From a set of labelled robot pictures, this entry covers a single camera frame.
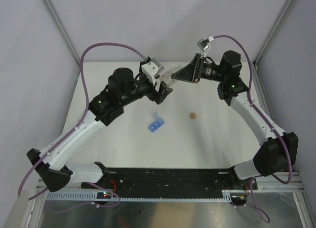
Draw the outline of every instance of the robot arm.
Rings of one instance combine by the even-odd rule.
[[[67,161],[82,144],[123,114],[124,106],[144,96],[157,104],[163,102],[172,89],[162,81],[159,91],[155,90],[156,78],[162,70],[160,63],[150,58],[141,62],[139,79],[134,78],[130,69],[116,69],[109,77],[105,89],[89,103],[89,110],[80,126],[77,126],[76,122],[47,147],[40,151],[28,151],[27,157],[33,165],[47,155],[36,167],[36,171],[51,192],[60,190],[68,183],[106,183],[109,172],[102,163],[76,165]],[[69,133],[70,135],[50,153],[52,146]]]
[[[219,98],[225,100],[255,134],[260,149],[252,160],[231,168],[234,180],[244,180],[259,175],[268,176],[286,170],[288,167],[280,139],[248,101],[248,87],[239,77],[241,67],[240,54],[234,51],[225,52],[219,65],[209,63],[203,56],[196,54],[190,64],[171,76],[173,79],[191,83],[198,83],[201,78],[220,82],[217,88]],[[260,107],[257,106],[257,108],[282,136],[291,158],[291,164],[294,165],[298,147],[297,136],[294,133],[285,133]]]

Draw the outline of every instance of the white wall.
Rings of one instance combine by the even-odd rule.
[[[210,35],[237,38],[254,59],[285,0],[51,0],[78,53],[96,42],[129,44],[160,61],[190,61]],[[216,40],[210,56],[240,49]],[[92,50],[87,61],[138,61],[120,48]]]
[[[316,0],[297,0],[260,62],[276,121],[299,137],[296,168],[316,213]]]
[[[0,0],[0,227],[31,168],[58,136],[78,67],[40,0]],[[38,175],[25,188],[34,193]]]

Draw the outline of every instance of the blue plastic piece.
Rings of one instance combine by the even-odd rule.
[[[158,113],[154,113],[154,117],[155,117],[156,121],[148,126],[148,128],[151,132],[155,132],[157,129],[159,129],[161,126],[164,125],[164,121],[162,118],[159,117]]]

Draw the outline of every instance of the white table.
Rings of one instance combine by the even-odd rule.
[[[162,62],[165,71],[187,62]],[[139,62],[85,63],[89,100],[100,93],[108,77],[120,67],[138,73]],[[241,78],[248,84],[249,69],[243,62]],[[177,82],[173,92],[157,105],[144,97],[124,107],[124,114],[94,135],[70,158],[70,162],[102,162],[107,167],[228,168],[251,159],[259,144],[243,119],[217,94],[217,82]],[[252,87],[252,98],[257,94]],[[84,109],[81,79],[67,116],[65,129]],[[158,112],[165,124],[152,133],[148,126]],[[190,119],[189,113],[197,114]]]

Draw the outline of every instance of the clear plastic object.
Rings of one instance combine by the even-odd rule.
[[[153,122],[151,125],[148,126],[149,130],[154,133],[157,129],[159,129],[161,126],[164,125],[164,121],[162,118],[160,118],[159,114],[155,112],[153,114],[155,117],[155,122]]]
[[[179,65],[177,67],[171,68],[169,71],[165,72],[163,75],[159,77],[160,81],[164,81],[168,87],[172,86],[175,82],[178,80],[171,79],[171,75],[177,71],[182,69],[182,67]]]

